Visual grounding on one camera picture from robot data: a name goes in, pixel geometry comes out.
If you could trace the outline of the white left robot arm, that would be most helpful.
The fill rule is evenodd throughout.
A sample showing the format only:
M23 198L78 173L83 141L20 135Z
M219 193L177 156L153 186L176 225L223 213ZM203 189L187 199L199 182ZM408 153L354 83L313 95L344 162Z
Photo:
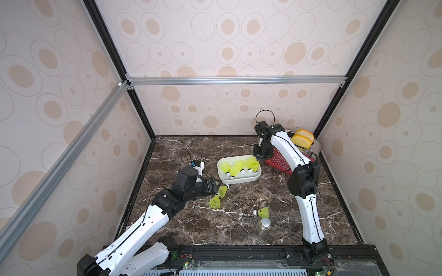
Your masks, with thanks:
M77 264L79 276L140 276L171 259L173 242L163 239L142 251L145 243L187 202L199 197L215 196L222 186L220 179L204 179L204 163L179 169L173 184L160 191L148 204L145 212L111 245L96 256L86 254Z

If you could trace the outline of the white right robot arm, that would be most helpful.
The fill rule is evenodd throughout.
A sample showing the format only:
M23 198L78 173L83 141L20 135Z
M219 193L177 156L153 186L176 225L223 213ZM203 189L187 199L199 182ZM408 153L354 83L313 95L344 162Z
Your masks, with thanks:
M254 129L260 141L253 146L253 155L259 160L267 160L273 157L276 148L292 171L287 187L295 196L300 211L303 259L307 263L318 262L328 251L317 210L320 166L299 150L280 124L268 125L266 121L261 121Z

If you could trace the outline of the green shuttlecock low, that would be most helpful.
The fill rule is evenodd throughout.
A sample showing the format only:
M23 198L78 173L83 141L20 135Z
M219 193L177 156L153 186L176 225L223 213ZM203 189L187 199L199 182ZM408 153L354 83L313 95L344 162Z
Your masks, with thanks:
M257 217L261 217L262 219L269 219L270 218L270 210L269 207L264 207L261 209L255 209L253 211L253 215Z

